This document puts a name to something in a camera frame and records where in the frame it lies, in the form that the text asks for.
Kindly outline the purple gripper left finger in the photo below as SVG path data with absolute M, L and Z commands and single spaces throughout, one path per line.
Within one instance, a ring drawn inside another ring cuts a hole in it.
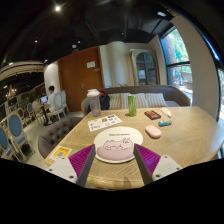
M 47 171 L 84 187 L 95 158 L 95 145 L 90 145 L 69 157 L 61 157 Z

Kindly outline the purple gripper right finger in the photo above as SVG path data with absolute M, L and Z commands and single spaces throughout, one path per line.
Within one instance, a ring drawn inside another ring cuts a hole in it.
M 134 145 L 134 155 L 145 185 L 182 169 L 170 156 L 160 156 L 138 144 Z

